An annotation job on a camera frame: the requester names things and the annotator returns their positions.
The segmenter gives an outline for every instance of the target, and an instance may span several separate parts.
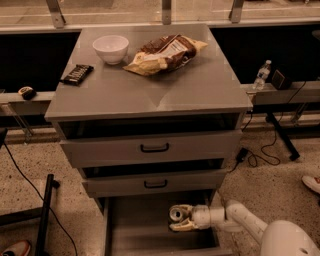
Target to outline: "cabinet top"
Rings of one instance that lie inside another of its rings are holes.
[[[104,64],[92,43],[104,35],[129,39],[128,56]],[[186,66],[149,77],[125,71],[148,41],[181,34],[208,43]],[[219,45],[205,24],[94,27],[81,31],[63,77],[76,64],[94,71],[79,85],[59,84],[46,113],[48,121],[75,121],[197,113],[237,113],[252,107]]]

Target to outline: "snack bag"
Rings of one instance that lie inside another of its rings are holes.
[[[164,36],[142,46],[133,61],[123,68],[142,76],[169,72],[186,65],[207,45],[186,36]]]

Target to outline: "sneaker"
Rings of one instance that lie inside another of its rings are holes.
[[[302,182],[314,192],[320,194],[320,177],[303,176]]]
[[[19,241],[1,253],[1,256],[27,256],[30,252],[31,245],[28,241]]]

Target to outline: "speckled floor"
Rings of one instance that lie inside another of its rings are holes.
[[[260,148],[271,144],[274,136],[270,124],[259,128],[252,125],[244,132],[241,146],[262,156]],[[74,239],[78,255],[100,256],[103,248],[103,216],[94,200],[87,197],[77,170],[68,164],[56,134],[52,129],[36,130],[36,135],[28,145],[23,144],[23,138],[20,131],[9,131],[7,136],[8,148],[18,166],[41,194],[45,189],[47,174],[54,174],[61,186],[53,194],[52,208]],[[293,139],[292,142],[301,155],[299,159],[292,162],[290,153],[278,138],[275,145],[266,151],[277,156],[281,163],[272,166],[258,159],[258,166],[251,167],[246,160],[226,176],[215,201],[220,202],[221,198],[238,200],[267,223],[278,219],[292,221],[320,246],[320,221],[317,217],[319,196],[301,182],[304,174],[319,174],[320,139]],[[227,168],[231,170],[234,163],[234,160],[230,160]],[[41,206],[38,195],[16,170],[4,146],[0,151],[0,170],[0,214]],[[35,247],[38,223],[39,220],[35,219],[0,227],[0,251],[21,239],[28,239]],[[234,234],[218,232],[217,235],[220,246],[233,249],[235,255],[259,255],[259,246],[246,231]],[[46,251],[52,256],[75,255],[72,243],[52,216]]]

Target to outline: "plastic bottle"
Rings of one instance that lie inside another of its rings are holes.
[[[253,89],[262,90],[266,80],[271,71],[271,60],[266,60],[266,62],[261,66],[257,74],[257,78],[254,81]]]

